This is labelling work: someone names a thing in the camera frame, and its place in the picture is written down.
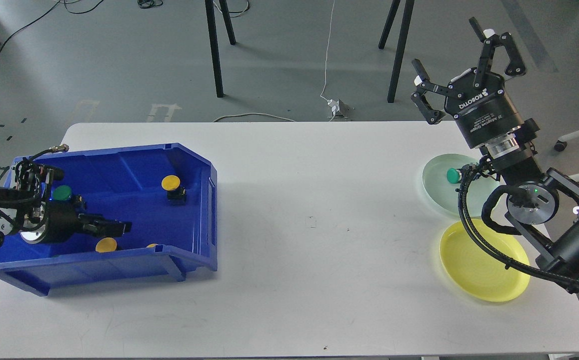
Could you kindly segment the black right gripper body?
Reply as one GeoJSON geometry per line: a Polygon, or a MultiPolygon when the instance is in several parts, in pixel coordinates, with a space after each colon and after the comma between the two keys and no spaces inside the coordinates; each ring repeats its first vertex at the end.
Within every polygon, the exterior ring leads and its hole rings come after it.
{"type": "Polygon", "coordinates": [[[454,117],[459,132],[468,148],[474,150],[493,139],[520,131],[521,142],[536,138],[539,126],[532,118],[524,119],[505,91],[502,75],[486,71],[484,79],[474,87],[474,68],[451,79],[448,87],[463,94],[461,98],[449,96],[444,111],[454,117]]]}

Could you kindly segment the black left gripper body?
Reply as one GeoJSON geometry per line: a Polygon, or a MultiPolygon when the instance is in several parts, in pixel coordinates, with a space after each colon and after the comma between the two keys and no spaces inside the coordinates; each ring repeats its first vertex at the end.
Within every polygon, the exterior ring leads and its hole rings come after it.
{"type": "Polygon", "coordinates": [[[19,234],[27,244],[63,243],[79,230],[79,215],[68,202],[47,202],[44,215],[46,221],[41,228],[19,234]]]}

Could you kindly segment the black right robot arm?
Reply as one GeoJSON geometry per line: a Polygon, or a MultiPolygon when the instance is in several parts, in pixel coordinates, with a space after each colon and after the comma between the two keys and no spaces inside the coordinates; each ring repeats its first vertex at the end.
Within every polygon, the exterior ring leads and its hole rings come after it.
{"type": "Polygon", "coordinates": [[[411,100],[429,125],[450,115],[472,150],[482,158],[459,169],[457,210],[468,237],[487,255],[529,276],[551,281],[571,294],[579,293],[579,182],[555,168],[543,171],[532,141],[539,126],[524,120],[505,90],[503,75],[491,70],[495,50],[509,57],[505,75],[523,76],[527,69],[509,32],[482,29],[468,21],[482,44],[477,66],[442,86],[431,82],[419,59],[411,100]],[[521,236],[539,251],[536,267],[498,250],[479,233],[467,206],[468,191],[478,178],[502,180],[481,208],[480,219],[500,234],[521,236]]]}

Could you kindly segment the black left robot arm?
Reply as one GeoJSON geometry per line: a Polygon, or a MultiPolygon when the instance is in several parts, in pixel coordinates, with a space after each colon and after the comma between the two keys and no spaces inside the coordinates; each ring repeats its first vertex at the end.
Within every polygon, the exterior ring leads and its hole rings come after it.
{"type": "Polygon", "coordinates": [[[17,234],[27,244],[35,245],[63,243],[74,234],[104,239],[130,232],[130,221],[88,213],[80,194],[68,191],[66,186],[54,186],[54,182],[63,180],[64,171],[37,162],[43,155],[68,150],[66,144],[52,146],[13,164],[13,186],[0,186],[0,248],[6,236],[17,234]]]}

